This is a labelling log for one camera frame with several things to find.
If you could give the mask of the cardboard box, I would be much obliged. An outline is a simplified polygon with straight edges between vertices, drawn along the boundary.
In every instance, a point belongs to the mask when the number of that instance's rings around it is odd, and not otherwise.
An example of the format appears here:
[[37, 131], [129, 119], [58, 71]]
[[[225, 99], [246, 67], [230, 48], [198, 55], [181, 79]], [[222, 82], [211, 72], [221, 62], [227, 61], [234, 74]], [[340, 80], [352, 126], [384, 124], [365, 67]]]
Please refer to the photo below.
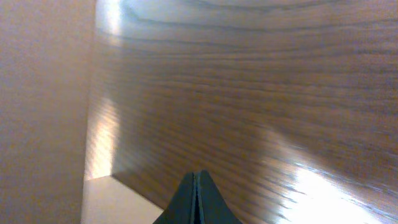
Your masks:
[[151, 223], [161, 209], [85, 177], [94, 1], [1, 2], [1, 222]]

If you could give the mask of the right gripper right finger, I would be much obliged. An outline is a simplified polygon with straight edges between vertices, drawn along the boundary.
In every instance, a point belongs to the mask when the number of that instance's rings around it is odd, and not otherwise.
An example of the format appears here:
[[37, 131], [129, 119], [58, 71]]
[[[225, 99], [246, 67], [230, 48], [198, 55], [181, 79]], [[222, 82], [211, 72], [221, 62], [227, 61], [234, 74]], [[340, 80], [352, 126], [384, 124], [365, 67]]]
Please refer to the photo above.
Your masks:
[[197, 217], [200, 224], [242, 224], [226, 204], [207, 170], [197, 174]]

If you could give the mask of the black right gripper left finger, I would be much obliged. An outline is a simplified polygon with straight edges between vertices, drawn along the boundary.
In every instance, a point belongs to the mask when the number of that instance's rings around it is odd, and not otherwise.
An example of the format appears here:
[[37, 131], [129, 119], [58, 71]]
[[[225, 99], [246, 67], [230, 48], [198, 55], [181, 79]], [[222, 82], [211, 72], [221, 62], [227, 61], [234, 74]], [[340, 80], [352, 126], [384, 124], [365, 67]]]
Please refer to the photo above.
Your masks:
[[187, 173], [178, 185], [170, 203], [153, 224], [194, 224], [196, 178]]

